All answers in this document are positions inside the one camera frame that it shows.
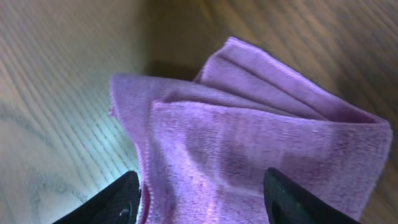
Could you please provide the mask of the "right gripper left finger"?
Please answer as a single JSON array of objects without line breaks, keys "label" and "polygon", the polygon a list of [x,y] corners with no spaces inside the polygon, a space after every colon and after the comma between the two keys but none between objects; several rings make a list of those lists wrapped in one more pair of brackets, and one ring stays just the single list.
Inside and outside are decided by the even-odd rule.
[{"label": "right gripper left finger", "polygon": [[53,224],[135,224],[140,199],[139,178],[131,170]]}]

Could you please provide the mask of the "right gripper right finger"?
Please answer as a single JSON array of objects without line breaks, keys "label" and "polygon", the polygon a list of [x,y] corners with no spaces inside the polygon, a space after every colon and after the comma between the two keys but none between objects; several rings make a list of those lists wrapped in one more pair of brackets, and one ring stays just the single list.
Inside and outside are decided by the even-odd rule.
[{"label": "right gripper right finger", "polygon": [[274,167],[264,175],[264,203],[270,224],[360,224]]}]

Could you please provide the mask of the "purple microfiber cloth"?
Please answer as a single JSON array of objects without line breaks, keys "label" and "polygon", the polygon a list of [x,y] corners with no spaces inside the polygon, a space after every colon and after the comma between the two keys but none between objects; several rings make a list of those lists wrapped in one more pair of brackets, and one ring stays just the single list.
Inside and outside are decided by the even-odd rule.
[{"label": "purple microfiber cloth", "polygon": [[139,223],[266,223],[269,167],[358,219],[393,138],[385,119],[234,37],[191,82],[117,74],[110,94],[139,159]]}]

